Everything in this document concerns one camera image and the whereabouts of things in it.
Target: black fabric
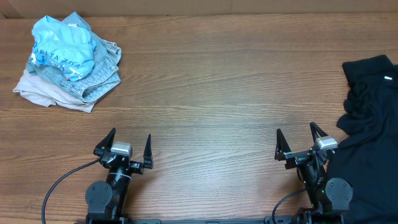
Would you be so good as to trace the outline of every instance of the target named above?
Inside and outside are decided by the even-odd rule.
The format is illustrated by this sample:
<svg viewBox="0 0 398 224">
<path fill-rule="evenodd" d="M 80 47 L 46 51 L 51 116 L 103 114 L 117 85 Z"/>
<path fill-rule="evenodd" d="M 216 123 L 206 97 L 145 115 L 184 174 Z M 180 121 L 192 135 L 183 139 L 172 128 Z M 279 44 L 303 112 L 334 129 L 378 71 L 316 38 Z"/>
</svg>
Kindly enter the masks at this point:
<svg viewBox="0 0 398 224">
<path fill-rule="evenodd" d="M 380 55 L 343 70 L 351 89 L 337 126 L 349 137 L 330 160 L 328 178 L 354 187 L 346 223 L 397 223 L 398 67 Z"/>
</svg>

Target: light blue t-shirt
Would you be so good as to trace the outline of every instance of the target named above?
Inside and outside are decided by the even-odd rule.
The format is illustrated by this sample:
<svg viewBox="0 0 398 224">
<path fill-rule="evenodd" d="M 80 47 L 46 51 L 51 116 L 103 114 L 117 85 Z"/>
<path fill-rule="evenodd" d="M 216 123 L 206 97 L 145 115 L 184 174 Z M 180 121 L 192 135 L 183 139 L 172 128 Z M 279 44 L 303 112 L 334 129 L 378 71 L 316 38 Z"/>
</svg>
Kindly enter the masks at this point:
<svg viewBox="0 0 398 224">
<path fill-rule="evenodd" d="M 45 16 L 36 22 L 32 35 L 35 45 L 30 60 L 36 65 L 57 67 L 73 82 L 93 69 L 96 43 L 86 28 Z"/>
</svg>

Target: black cloth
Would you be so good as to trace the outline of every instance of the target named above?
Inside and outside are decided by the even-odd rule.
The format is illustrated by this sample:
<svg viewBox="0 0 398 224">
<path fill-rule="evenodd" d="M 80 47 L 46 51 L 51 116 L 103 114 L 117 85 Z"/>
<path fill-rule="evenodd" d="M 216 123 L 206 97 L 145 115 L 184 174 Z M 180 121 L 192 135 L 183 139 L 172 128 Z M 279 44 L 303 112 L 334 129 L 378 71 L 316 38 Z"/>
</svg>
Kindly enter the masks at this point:
<svg viewBox="0 0 398 224">
<path fill-rule="evenodd" d="M 345 223 L 398 223 L 398 67 L 385 55 L 343 64 L 351 87 L 337 126 L 349 137 L 328 178 L 353 187 Z"/>
</svg>

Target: wall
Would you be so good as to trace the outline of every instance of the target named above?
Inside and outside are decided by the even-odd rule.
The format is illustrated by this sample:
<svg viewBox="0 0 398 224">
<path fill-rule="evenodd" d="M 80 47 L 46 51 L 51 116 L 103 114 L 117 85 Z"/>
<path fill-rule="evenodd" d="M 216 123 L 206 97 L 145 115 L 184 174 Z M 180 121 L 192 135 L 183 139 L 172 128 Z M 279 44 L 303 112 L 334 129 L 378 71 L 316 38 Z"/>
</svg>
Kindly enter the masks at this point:
<svg viewBox="0 0 398 224">
<path fill-rule="evenodd" d="M 164 16 L 301 12 L 392 12 L 397 0 L 0 0 L 8 18 Z"/>
</svg>

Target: wood grain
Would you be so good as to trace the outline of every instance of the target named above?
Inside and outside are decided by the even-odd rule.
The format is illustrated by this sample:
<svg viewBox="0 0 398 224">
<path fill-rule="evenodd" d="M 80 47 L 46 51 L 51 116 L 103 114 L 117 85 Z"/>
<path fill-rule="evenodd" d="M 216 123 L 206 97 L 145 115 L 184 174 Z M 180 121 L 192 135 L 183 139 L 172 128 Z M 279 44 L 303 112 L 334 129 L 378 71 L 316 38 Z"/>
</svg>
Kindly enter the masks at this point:
<svg viewBox="0 0 398 224">
<path fill-rule="evenodd" d="M 311 144 L 309 122 L 336 128 L 348 91 L 341 64 L 380 54 L 398 62 L 398 14 L 271 14 L 87 18 L 123 50 L 122 83 L 91 114 L 44 108 L 13 94 L 35 20 L 0 20 L 0 223 L 40 223 L 42 200 L 64 173 L 95 159 L 116 127 L 140 159 L 152 134 L 154 169 L 135 176 L 134 218 L 262 218 L 302 188 L 274 161 L 282 128 L 294 151 Z M 48 223 L 84 219 L 99 164 L 65 179 Z M 278 214 L 309 206 L 305 194 Z"/>
</svg>

